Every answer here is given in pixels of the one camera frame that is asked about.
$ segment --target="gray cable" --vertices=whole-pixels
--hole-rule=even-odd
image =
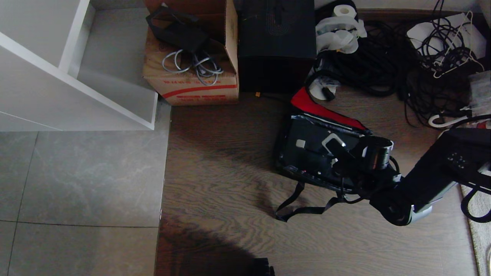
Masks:
[[[198,76],[199,81],[206,85],[206,86],[211,86],[217,83],[218,80],[218,75],[223,73],[223,69],[215,62],[215,60],[206,52],[206,51],[201,51],[201,55],[205,56],[205,58],[199,60],[197,54],[192,55],[192,64],[188,66],[187,68],[181,68],[177,64],[177,56],[183,51],[183,49],[180,49],[175,52],[171,52],[168,55],[166,55],[162,59],[162,67],[173,74],[179,74],[179,73],[184,73],[191,69],[191,67],[194,67],[196,70],[196,75]],[[174,56],[174,65],[176,66],[177,70],[171,70],[165,66],[165,60],[168,59],[169,57]],[[208,69],[204,66],[204,64],[208,62],[213,66],[213,69]],[[209,78],[214,76],[215,79],[212,83],[206,83],[203,78]]]

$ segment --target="gray floor tile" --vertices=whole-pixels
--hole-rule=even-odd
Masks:
[[[9,276],[152,276],[158,228],[19,223]]]
[[[16,221],[37,132],[0,133],[0,220]]]
[[[159,225],[170,109],[155,131],[40,132],[19,221]]]
[[[7,276],[16,222],[0,221],[0,276]]]

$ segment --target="black speaker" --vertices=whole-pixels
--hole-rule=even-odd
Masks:
[[[240,20],[241,91],[294,93],[316,58],[313,0],[247,0]]]

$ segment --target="toilet paper roll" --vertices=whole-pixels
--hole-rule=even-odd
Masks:
[[[349,16],[355,18],[356,12],[355,8],[350,5],[337,5],[334,7],[334,11],[332,12],[332,16]]]

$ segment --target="open cardboard box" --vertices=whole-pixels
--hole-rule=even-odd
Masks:
[[[150,12],[159,8],[162,2],[162,0],[145,0]],[[157,40],[149,29],[143,77],[174,106],[237,103],[239,99],[238,29],[237,13],[233,1],[165,0],[164,2],[174,10],[193,14],[199,18],[200,27],[211,37],[206,50],[215,58],[224,72],[218,76],[215,85],[206,86],[199,81],[194,69],[180,74],[164,70],[163,58],[178,49]],[[161,24],[165,24],[167,18],[160,19]],[[168,58],[165,65],[168,68],[175,68],[172,58]],[[204,78],[204,80],[212,83],[214,78]]]

